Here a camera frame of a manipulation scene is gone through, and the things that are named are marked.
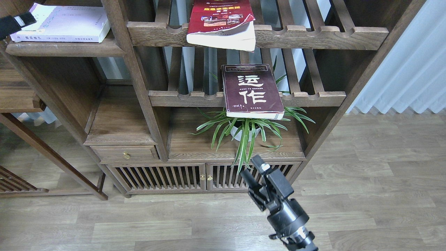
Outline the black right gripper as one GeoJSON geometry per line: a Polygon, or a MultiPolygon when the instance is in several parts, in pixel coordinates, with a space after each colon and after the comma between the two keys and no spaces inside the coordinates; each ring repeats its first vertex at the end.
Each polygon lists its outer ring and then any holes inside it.
{"type": "Polygon", "coordinates": [[[259,155],[252,157],[251,162],[262,174],[263,183],[259,184],[248,169],[242,170],[240,175],[253,202],[261,211],[269,210],[267,220],[275,230],[269,238],[309,239],[310,232],[305,227],[309,216],[295,199],[288,199],[294,189],[284,174],[272,169],[259,155]]]}

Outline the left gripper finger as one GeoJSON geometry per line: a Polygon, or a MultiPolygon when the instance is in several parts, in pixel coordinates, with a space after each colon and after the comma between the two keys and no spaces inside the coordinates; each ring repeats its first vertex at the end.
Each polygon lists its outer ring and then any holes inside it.
{"type": "Polygon", "coordinates": [[[37,20],[30,12],[21,13],[17,16],[4,16],[0,19],[0,39],[20,31],[23,27],[35,24],[37,20]]]}

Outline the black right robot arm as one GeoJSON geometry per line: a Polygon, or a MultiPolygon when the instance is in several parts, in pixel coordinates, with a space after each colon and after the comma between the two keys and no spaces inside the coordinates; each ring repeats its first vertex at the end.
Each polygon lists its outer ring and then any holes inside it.
{"type": "Polygon", "coordinates": [[[248,194],[261,211],[269,210],[267,220],[275,230],[270,239],[279,239],[290,251],[317,251],[314,234],[308,231],[305,224],[309,216],[293,198],[294,193],[289,181],[278,169],[266,164],[260,156],[252,158],[252,163],[263,177],[259,184],[248,170],[241,171],[242,178],[248,184],[248,194]]]}

